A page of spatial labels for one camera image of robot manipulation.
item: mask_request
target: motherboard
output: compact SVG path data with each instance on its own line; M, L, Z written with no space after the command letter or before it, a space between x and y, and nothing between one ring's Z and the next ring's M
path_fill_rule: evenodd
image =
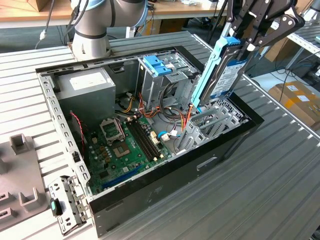
M145 117L126 122L104 120L100 128L84 134L86 161L94 195L171 158Z

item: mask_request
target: blue drive bay bracket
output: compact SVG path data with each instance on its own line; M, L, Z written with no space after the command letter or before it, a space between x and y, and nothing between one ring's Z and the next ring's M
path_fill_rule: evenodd
M166 75L172 72L172 69L167 68L164 64L163 61L157 58L156 56L145 56L143 58L143 62L148 66L148 68L151 69L151 71L156 75L156 76L162 76Z
M209 57L208 62L204 68L204 71L195 87L195 90L191 97L192 104L197 108L201 101L201 94L204 91L207 82L210 80L210 76L214 71L215 67L218 66L222 60L222 52L225 46L232 46L240 44L241 42L235 37L229 36L224 37L221 36L219 40L215 43L214 49Z

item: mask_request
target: gray fixture block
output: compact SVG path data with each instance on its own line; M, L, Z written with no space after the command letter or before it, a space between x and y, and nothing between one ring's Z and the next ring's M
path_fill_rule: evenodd
M37 188L33 187L33 195L26 197L22 192L18 193L20 206L27 212L31 212L37 208L40 208L43 204L43 196L39 194Z
M13 149L16 155L22 154L30 150L29 144L26 141L26 137L23 134L17 134L17 135L11 136L9 138L9 141L10 141L11 148Z
M0 206L13 200L14 197L8 191L0 192Z
M17 213L14 210L12 210L10 207L4 210L0 210L0 224L8 221L13 221L16 216L17 216Z
M0 175L7 173L8 169L4 161L0 158Z
M33 140L23 134L0 143L0 231L48 208Z

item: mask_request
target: ram slot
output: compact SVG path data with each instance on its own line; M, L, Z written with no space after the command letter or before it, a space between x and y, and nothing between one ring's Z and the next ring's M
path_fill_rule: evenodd
M138 122L131 122L127 124L127 127L149 161L153 161L155 157L160 157L157 148L147 137L145 131Z

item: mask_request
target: yellow wire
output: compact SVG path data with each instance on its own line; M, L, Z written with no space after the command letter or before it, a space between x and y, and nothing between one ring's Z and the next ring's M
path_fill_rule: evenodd
M130 99L130 104L129 104L129 106L128 106L128 108L126 110L122 111L123 113L126 114L131 110L133 99L134 99L133 97Z

